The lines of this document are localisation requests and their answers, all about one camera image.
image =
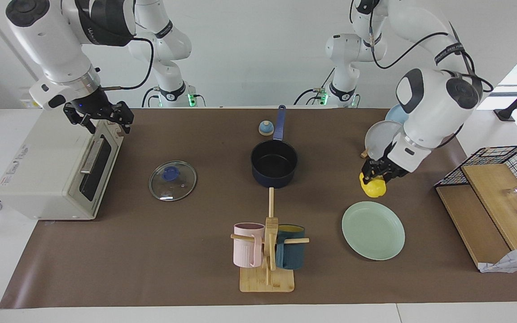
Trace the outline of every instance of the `blue handle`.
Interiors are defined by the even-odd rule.
[[[287,111],[287,107],[284,105],[279,105],[279,115],[276,117],[276,126],[275,126],[275,135],[273,139],[282,140],[283,132],[285,130],[285,113]]]

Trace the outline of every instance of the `green plate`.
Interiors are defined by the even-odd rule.
[[[342,233],[348,244],[372,260],[393,258],[404,247],[404,227],[388,207],[375,202],[359,202],[342,217]]]

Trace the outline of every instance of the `yellow sponge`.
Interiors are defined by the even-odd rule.
[[[373,178],[368,184],[364,184],[363,178],[363,173],[360,173],[360,186],[368,197],[377,198],[386,194],[386,182],[382,176]]]

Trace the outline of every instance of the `teal mug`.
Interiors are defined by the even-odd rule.
[[[304,264],[304,243],[285,244],[286,239],[304,238],[304,227],[293,224],[279,225],[276,236],[276,266],[296,270]]]

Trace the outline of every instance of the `mug rack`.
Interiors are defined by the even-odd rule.
[[[263,264],[256,268],[240,268],[241,292],[292,292],[295,287],[294,271],[277,268],[276,237],[279,219],[275,217],[275,189],[268,189],[268,217],[265,220]],[[230,235],[231,239],[254,241],[253,237]],[[309,243],[309,238],[286,239],[285,244]]]

